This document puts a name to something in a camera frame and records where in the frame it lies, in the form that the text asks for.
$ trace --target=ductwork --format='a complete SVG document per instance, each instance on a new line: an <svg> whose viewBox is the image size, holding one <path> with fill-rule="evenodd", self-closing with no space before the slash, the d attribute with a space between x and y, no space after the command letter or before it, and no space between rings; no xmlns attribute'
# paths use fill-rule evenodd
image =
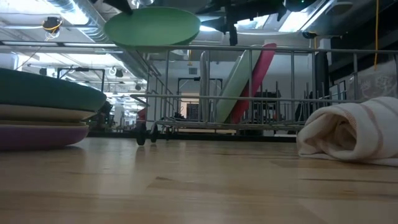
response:
<svg viewBox="0 0 398 224"><path fill-rule="evenodd" d="M47 2L58 9L61 15L83 13L88 18L88 23L85 25L96 26L97 28L79 28L79 30L96 43L110 42L103 31L104 18L89 0L47 0ZM137 78L147 79L145 63L137 51L127 52L123 50L122 54L112 54L112 56L122 61Z"/></svg>

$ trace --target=black equipment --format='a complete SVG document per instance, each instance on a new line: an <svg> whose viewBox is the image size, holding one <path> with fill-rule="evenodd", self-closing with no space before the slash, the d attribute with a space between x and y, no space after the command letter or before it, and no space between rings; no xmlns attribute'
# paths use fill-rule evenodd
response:
<svg viewBox="0 0 398 224"><path fill-rule="evenodd" d="M238 33L235 23L244 19L251 21L255 17L278 13L277 20L286 14L287 10L297 12L313 4L316 0L212 0L197 14L211 14L224 8L224 16L204 21L202 25L212 27L222 33L229 32L229 44L238 44Z"/></svg>

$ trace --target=rack wheel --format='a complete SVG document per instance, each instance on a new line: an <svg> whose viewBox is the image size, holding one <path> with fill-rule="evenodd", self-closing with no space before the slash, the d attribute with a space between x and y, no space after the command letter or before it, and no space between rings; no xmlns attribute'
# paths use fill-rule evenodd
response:
<svg viewBox="0 0 398 224"><path fill-rule="evenodd" d="M137 144L139 146L143 146L145 144L147 134L147 126L145 124L141 124L137 127Z"/></svg>
<svg viewBox="0 0 398 224"><path fill-rule="evenodd" d="M154 124L154 127L152 128L151 134L150 134L150 141L152 143L155 143L157 140L157 136L159 135L158 129L157 129L157 124Z"/></svg>
<svg viewBox="0 0 398 224"><path fill-rule="evenodd" d="M172 131L170 127L166 128L166 141L168 141L170 139L170 135L171 135Z"/></svg>

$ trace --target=folded towel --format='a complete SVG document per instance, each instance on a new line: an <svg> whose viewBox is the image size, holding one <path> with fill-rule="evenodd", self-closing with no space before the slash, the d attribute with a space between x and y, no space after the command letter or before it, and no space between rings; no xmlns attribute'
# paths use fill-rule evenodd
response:
<svg viewBox="0 0 398 224"><path fill-rule="evenodd" d="M297 135L302 157L398 166L398 99L316 110Z"/></svg>

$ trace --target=hardwood floor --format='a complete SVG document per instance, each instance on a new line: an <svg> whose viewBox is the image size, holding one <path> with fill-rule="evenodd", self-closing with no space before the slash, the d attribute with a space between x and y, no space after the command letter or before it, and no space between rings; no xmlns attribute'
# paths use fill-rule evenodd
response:
<svg viewBox="0 0 398 224"><path fill-rule="evenodd" d="M398 170L295 144L88 138L0 152L0 223L398 223Z"/></svg>

